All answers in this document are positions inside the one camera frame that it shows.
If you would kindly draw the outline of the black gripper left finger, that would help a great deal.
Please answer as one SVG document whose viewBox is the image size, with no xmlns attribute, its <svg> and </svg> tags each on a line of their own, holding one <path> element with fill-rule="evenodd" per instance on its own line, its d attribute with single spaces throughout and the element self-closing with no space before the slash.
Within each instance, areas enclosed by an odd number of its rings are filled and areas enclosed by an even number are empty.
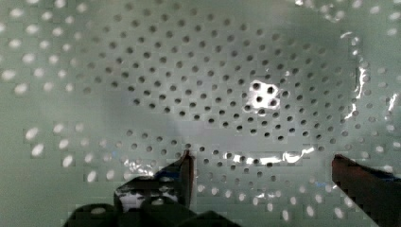
<svg viewBox="0 0 401 227">
<path fill-rule="evenodd" d="M 140 209 L 149 198 L 167 197 L 188 208 L 194 182 L 194 157 L 186 150 L 175 162 L 152 176 L 139 176 L 117 187 L 113 202 L 117 211 Z"/>
</svg>

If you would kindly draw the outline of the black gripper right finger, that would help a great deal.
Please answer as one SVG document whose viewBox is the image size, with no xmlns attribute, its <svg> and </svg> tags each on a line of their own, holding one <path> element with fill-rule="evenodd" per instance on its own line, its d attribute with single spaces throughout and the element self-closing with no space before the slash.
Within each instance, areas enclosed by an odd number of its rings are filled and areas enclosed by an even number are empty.
<svg viewBox="0 0 401 227">
<path fill-rule="evenodd" d="M 379 227 L 400 227 L 398 177 L 336 154 L 332 161 L 332 181 Z"/>
</svg>

